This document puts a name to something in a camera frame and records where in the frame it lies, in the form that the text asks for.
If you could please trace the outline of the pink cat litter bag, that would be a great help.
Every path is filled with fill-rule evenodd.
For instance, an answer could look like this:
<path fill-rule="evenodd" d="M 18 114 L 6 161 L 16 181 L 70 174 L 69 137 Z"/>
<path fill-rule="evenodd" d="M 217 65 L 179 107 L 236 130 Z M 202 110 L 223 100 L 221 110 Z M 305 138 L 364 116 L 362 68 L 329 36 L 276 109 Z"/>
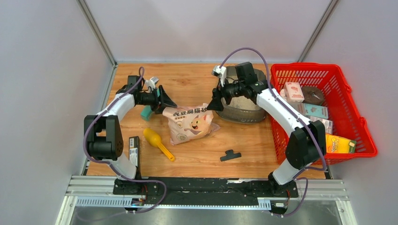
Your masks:
<path fill-rule="evenodd" d="M 213 122 L 213 112 L 207 106 L 207 103 L 203 103 L 197 106 L 167 107 L 163 110 L 162 115 L 168 119 L 172 145 L 203 138 L 220 129 Z"/>

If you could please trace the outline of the black bag clip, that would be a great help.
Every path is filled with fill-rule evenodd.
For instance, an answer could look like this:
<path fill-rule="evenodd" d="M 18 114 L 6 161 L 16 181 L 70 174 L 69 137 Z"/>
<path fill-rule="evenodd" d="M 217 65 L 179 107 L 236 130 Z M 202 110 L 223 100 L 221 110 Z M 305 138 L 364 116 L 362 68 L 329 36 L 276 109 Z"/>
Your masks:
<path fill-rule="evenodd" d="M 234 150 L 230 149 L 225 151 L 225 155 L 220 157 L 220 161 L 225 162 L 240 157 L 242 157 L 240 152 L 234 152 Z"/>

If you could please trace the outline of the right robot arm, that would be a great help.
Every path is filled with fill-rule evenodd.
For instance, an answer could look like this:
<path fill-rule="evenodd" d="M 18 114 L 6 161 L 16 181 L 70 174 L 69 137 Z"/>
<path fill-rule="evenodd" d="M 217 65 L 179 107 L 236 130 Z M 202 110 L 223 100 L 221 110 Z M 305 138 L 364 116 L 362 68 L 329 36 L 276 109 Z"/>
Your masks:
<path fill-rule="evenodd" d="M 212 74 L 219 78 L 217 87 L 212 90 L 212 100 L 207 109 L 223 111 L 224 104 L 232 98 L 244 96 L 264 109 L 288 134 L 285 160 L 268 176 L 268 191 L 280 196 L 287 184 L 295 180 L 312 163 L 321 160 L 326 163 L 326 132 L 320 121 L 311 121 L 289 105 L 271 85 L 269 79 L 259 80 L 250 62 L 235 66 L 237 80 L 227 81 L 227 69 L 215 66 Z"/>

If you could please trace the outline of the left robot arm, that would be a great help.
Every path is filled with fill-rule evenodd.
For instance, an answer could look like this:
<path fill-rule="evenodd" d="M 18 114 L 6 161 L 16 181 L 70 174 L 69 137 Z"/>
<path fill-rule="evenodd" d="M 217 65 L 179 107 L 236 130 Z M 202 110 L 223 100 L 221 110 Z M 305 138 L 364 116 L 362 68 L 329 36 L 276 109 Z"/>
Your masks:
<path fill-rule="evenodd" d="M 83 149 L 87 158 L 106 164 L 133 195 L 143 190 L 143 181 L 136 177 L 137 165 L 130 162 L 123 152 L 124 142 L 120 122 L 136 105 L 147 105 L 160 114 L 166 107 L 176 108 L 176 103 L 166 94 L 157 77 L 144 80 L 142 75 L 128 76 L 127 83 L 115 94 L 115 98 L 103 110 L 84 118 Z"/>

